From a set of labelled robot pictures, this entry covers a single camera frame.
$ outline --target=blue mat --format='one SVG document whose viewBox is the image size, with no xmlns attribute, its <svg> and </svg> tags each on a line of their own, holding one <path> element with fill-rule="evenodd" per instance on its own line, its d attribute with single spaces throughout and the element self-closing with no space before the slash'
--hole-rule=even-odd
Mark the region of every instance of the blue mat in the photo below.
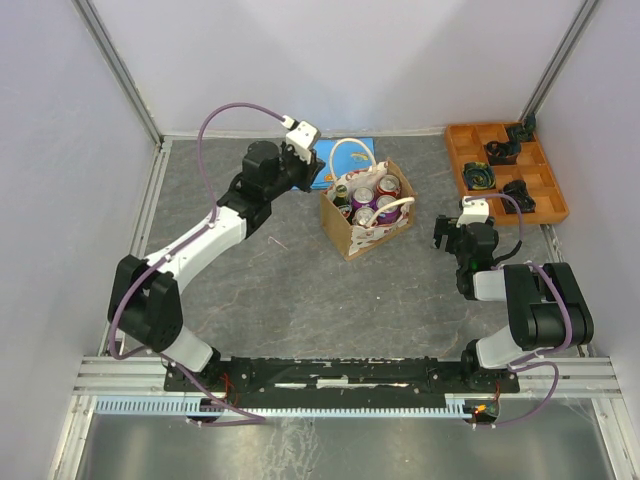
<svg viewBox="0 0 640 480">
<path fill-rule="evenodd" d="M 316 181 L 311 185 L 312 189 L 324 190 L 333 183 L 331 172 L 329 170 L 329 153 L 331 153 L 331 149 L 338 140 L 340 139 L 321 138 L 316 143 L 315 149 L 318 154 L 318 158 L 324 160 L 327 165 L 320 171 L 316 177 Z M 373 138 L 359 138 L 358 140 L 362 140 L 362 143 L 369 147 L 374 155 L 376 154 L 373 149 Z M 367 154 L 360 145 L 356 145 L 355 143 L 343 143 L 338 147 L 333 155 L 333 168 L 338 177 L 352 170 L 366 168 L 369 166 L 371 166 L 371 161 L 368 159 Z"/>
</svg>

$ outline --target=gray tabletop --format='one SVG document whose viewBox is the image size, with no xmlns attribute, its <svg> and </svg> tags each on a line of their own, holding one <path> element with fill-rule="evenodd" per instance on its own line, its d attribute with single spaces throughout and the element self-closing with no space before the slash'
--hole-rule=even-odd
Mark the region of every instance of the gray tabletop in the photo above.
<svg viewBox="0 0 640 480">
<path fill-rule="evenodd" d="M 204 157 L 222 195 L 252 140 L 216 139 Z M 456 261 L 431 248 L 438 214 L 457 215 L 458 194 L 442 136 L 375 139 L 418 192 L 415 225 L 346 262 L 320 225 L 318 193 L 288 192 L 248 240 L 207 267 L 182 297 L 185 323 L 227 355 L 279 357 L 458 356 L 475 338 L 506 325 L 502 303 L 466 301 Z M 148 252 L 166 246 L 210 210 L 194 141 L 173 144 Z M 509 251 L 517 228 L 499 228 Z M 512 262 L 544 263 L 540 229 L 526 227 Z"/>
</svg>

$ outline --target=orange tray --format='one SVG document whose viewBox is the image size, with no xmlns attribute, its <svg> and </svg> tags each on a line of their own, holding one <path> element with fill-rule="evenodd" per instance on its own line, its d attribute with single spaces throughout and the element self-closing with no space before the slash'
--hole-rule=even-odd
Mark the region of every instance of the orange tray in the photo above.
<svg viewBox="0 0 640 480">
<path fill-rule="evenodd" d="M 484 146 L 493 140 L 507 142 L 509 137 L 505 127 L 511 125 L 517 125 L 517 123 L 475 123 L 447 127 L 445 140 L 460 196 L 498 193 L 507 183 L 521 179 L 527 183 L 529 195 L 536 201 L 536 211 L 523 214 L 525 223 L 562 222 L 569 215 L 569 208 L 535 133 L 533 142 L 521 143 L 522 151 L 518 154 L 515 165 L 491 167 L 496 175 L 495 189 L 469 190 L 467 188 L 462 176 L 464 164 L 468 162 L 489 163 Z M 501 199 L 492 198 L 488 202 L 491 215 L 496 219 L 496 225 L 518 224 L 518 216 L 515 213 L 506 213 Z"/>
</svg>

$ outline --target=white rope handle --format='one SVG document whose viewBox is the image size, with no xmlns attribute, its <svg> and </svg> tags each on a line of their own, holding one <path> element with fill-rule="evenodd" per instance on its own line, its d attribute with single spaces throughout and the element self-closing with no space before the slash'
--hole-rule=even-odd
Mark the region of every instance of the white rope handle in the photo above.
<svg viewBox="0 0 640 480">
<path fill-rule="evenodd" d="M 399 200 L 396 200 L 395 202 L 388 203 L 384 207 L 381 207 L 378 210 L 376 210 L 376 213 L 373 214 L 373 217 L 371 217 L 371 219 L 369 219 L 369 221 L 366 223 L 364 228 L 371 227 L 373 225 L 373 222 L 376 221 L 376 218 L 378 218 L 378 215 L 380 215 L 385 210 L 389 210 L 391 207 L 396 207 L 398 205 L 402 205 L 403 203 L 413 203 L 415 201 L 416 201 L 416 199 L 413 198 L 413 197 L 406 197 L 406 198 L 401 198 Z"/>
<path fill-rule="evenodd" d="M 336 142 L 336 144 L 331 149 L 331 153 L 329 153 L 329 170 L 331 171 L 331 177 L 333 178 L 334 182 L 338 180 L 338 177 L 336 177 L 336 172 L 333 169 L 333 154 L 336 152 L 336 149 L 343 143 L 355 143 L 357 145 L 360 145 L 362 149 L 367 153 L 369 160 L 371 160 L 371 164 L 374 167 L 376 166 L 376 157 L 373 156 L 373 152 L 369 150 L 369 147 L 367 147 L 362 140 L 359 140 L 357 138 L 342 138 Z"/>
</svg>

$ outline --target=wall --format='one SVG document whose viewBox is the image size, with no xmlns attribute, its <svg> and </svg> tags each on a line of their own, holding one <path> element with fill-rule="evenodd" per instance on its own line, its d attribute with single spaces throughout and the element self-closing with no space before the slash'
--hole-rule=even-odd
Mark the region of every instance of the wall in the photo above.
<svg viewBox="0 0 640 480">
<path fill-rule="evenodd" d="M 163 133 L 252 101 L 327 131 L 516 119 L 581 0 L 94 0 Z M 225 113 L 212 127 L 272 130 Z"/>
<path fill-rule="evenodd" d="M 640 433 L 638 18 L 638 2 L 601 2 L 542 106 L 539 131 L 571 210 L 557 226 L 562 251 Z"/>
<path fill-rule="evenodd" d="M 68 0 L 0 7 L 0 477 L 41 479 L 153 145 Z"/>
</svg>

